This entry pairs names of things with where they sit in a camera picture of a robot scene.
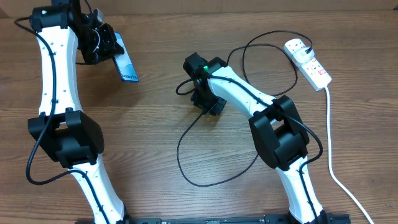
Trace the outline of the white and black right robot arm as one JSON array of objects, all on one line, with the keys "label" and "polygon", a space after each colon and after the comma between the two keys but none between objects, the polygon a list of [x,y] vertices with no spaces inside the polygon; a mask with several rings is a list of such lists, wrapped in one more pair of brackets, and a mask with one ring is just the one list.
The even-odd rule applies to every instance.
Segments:
[{"label": "white and black right robot arm", "polygon": [[248,119],[258,156],[280,176],[292,222],[322,223],[324,210],[308,173],[307,145],[316,135],[302,123],[294,102],[255,89],[218,57],[207,61],[191,54],[183,69],[194,85],[191,100],[203,114],[219,115],[231,103]]}]

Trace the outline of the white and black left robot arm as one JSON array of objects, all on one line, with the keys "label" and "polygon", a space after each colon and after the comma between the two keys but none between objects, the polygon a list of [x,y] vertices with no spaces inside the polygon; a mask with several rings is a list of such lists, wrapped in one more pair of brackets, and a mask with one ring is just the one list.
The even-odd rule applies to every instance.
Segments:
[{"label": "white and black left robot arm", "polygon": [[121,36],[105,23],[99,9],[81,11],[79,1],[52,1],[36,7],[27,31],[38,40],[42,60],[39,115],[28,121],[34,148],[43,149],[80,185],[95,223],[129,223],[103,161],[104,137],[99,124],[84,113],[78,96],[76,55],[85,65],[113,60],[120,77],[137,77]]}]

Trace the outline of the blue Galaxy smartphone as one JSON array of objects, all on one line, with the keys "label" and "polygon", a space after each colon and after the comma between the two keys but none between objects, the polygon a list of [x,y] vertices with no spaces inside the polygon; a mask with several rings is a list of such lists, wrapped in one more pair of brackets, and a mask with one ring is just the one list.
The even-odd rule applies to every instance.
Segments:
[{"label": "blue Galaxy smartphone", "polygon": [[136,74],[128,51],[124,45],[122,37],[119,33],[115,33],[116,35],[116,42],[123,48],[124,53],[116,55],[114,57],[114,64],[119,72],[121,80],[124,82],[132,82],[137,83],[139,82],[139,78]]}]

